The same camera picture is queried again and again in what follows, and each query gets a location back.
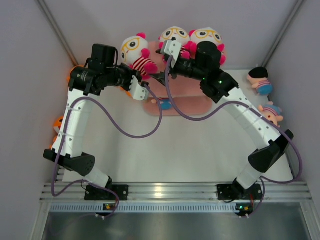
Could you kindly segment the pink panda plush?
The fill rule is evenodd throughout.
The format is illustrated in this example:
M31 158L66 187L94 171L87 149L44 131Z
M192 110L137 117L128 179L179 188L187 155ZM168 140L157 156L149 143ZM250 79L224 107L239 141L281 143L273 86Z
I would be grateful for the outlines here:
M224 53L225 44L222 41L221 35L211 27L194 29L189 32L190 45L189 51L190 54L194 57L196 54L196 49L199 43L201 42L211 42L217 46L217 49L221 52L220 64L223 65L226 62L226 56Z
M189 52L188 46L191 42L190 36L181 27L172 26L167 28L158 38L159 40L159 48L161 49L166 40L178 41L182 44L180 56L185 59L190 59L191 54Z
M121 45L120 53L122 62L140 72L143 79L150 78L150 74L158 72L157 64L150 59L149 43L144 32L125 39Z

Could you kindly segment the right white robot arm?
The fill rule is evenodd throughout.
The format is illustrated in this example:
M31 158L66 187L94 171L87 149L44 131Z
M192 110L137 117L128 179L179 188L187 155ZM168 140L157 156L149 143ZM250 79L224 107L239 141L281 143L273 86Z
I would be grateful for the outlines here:
M181 57L181 50L180 42L166 40L156 50L167 62L165 71L152 77L166 88L169 78L184 76L198 80L202 92L217 104L216 110L201 120L225 109L251 137L256 150L248 156L248 164L231 184L218 186L219 200L244 199L251 194L252 186L284 155L294 135L290 130L279 129L252 105L238 82L220 68L222 54L214 43L199 43L194 59Z

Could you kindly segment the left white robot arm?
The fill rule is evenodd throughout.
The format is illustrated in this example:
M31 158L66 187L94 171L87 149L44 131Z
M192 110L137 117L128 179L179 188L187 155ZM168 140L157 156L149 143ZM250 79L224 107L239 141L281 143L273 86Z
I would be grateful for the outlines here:
M94 104L106 87L121 87L134 100L142 101L147 90L141 86L137 70L118 64L118 50L113 46L94 44L91 57L84 66L75 67L68 82L67 104L58 136L45 159L76 172L85 181L96 185L95 193L102 200L113 194L110 177L95 166L95 157L83 152L83 140Z

